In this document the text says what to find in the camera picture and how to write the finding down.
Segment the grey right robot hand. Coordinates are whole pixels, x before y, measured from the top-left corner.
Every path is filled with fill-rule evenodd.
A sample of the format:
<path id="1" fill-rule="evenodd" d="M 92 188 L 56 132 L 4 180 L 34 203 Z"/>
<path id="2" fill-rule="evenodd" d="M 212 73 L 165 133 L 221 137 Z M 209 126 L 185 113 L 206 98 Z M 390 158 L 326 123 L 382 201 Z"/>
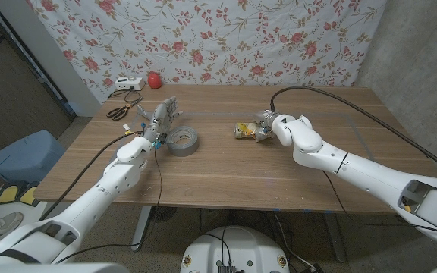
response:
<path id="1" fill-rule="evenodd" d="M 257 142 L 275 137 L 275 133 L 272 129 L 272 122 L 277 116 L 278 113 L 274 113 L 268 109 L 260 111 L 253 116 L 253 122 L 257 124 L 257 130 L 255 134 L 255 140 Z"/>

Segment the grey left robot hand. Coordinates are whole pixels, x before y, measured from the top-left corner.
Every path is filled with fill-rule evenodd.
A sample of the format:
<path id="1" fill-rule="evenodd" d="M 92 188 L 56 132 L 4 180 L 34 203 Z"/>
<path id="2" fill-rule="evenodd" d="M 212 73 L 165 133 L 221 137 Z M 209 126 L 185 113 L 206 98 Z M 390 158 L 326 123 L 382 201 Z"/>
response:
<path id="1" fill-rule="evenodd" d="M 148 118 L 149 124 L 143 132 L 143 137 L 153 143 L 162 134 L 167 134 L 173 121 L 182 114 L 178 111 L 178 99 L 172 96 L 159 103 L 154 112 L 146 112 L 144 116 Z"/>

